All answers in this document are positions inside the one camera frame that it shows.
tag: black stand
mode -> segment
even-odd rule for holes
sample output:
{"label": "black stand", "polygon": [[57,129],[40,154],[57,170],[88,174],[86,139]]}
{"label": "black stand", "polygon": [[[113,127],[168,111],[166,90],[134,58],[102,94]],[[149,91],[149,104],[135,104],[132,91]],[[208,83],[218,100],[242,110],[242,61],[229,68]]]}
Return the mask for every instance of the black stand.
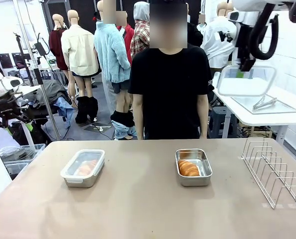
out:
{"label": "black stand", "polygon": [[22,61],[24,63],[24,66],[25,66],[25,69],[26,69],[26,72],[27,72],[27,76],[28,76],[28,79],[29,79],[29,82],[30,82],[30,86],[34,86],[34,83],[33,83],[33,80],[32,80],[32,77],[30,75],[30,71],[29,71],[29,68],[25,62],[25,58],[24,58],[24,52],[23,52],[23,48],[22,48],[22,45],[20,43],[20,36],[17,35],[16,33],[14,33],[15,36],[16,36],[16,40],[17,40],[17,43],[18,43],[18,47],[19,47],[19,50],[20,50],[20,54],[21,54],[21,58],[22,58]]}

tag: open metal container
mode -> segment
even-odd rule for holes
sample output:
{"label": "open metal container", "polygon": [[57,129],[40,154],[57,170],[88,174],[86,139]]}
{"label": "open metal container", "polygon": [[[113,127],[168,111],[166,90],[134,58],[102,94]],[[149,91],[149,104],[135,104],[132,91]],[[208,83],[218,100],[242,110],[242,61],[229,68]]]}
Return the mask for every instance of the open metal container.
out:
{"label": "open metal container", "polygon": [[[202,149],[179,149],[175,153],[176,165],[179,182],[182,186],[207,186],[210,183],[212,169],[209,164],[208,158]],[[185,160],[194,163],[198,167],[200,176],[187,177],[182,176],[179,171],[178,161]]]}
{"label": "open metal container", "polygon": [[[86,175],[79,175],[81,167],[92,162],[94,168]],[[66,164],[60,175],[68,187],[90,188],[94,185],[105,163],[105,152],[99,149],[83,149],[78,151]]]}

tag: maroon sweater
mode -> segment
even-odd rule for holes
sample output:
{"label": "maroon sweater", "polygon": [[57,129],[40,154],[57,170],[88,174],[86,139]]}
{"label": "maroon sweater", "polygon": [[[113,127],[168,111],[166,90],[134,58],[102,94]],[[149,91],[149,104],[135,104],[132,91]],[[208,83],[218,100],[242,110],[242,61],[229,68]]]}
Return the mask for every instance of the maroon sweater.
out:
{"label": "maroon sweater", "polygon": [[127,26],[125,27],[125,33],[124,33],[124,40],[125,40],[125,45],[126,45],[126,51],[127,51],[127,58],[128,61],[130,63],[130,65],[132,65],[133,61],[130,55],[130,43],[132,41],[132,38],[134,36],[134,30],[132,29],[132,27],[127,24]]}
{"label": "maroon sweater", "polygon": [[63,71],[67,71],[68,67],[66,66],[64,55],[62,51],[62,42],[60,38],[63,34],[63,29],[52,30],[49,34],[49,49],[56,57],[57,67]]}

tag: toast rack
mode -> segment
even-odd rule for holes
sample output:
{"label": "toast rack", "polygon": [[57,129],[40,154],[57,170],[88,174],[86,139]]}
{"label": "toast rack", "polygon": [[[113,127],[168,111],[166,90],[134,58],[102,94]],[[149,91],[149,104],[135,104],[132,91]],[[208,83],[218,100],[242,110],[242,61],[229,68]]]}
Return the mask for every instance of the toast rack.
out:
{"label": "toast rack", "polygon": [[247,138],[242,159],[273,209],[288,204],[291,197],[296,202],[294,172],[264,138]]}

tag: plaid shirt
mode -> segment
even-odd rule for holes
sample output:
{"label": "plaid shirt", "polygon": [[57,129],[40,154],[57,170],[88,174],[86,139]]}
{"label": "plaid shirt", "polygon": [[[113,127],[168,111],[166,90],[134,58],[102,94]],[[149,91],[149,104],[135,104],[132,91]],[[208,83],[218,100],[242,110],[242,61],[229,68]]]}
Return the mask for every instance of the plaid shirt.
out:
{"label": "plaid shirt", "polygon": [[136,20],[135,33],[130,43],[130,54],[134,56],[149,47],[149,22]]}

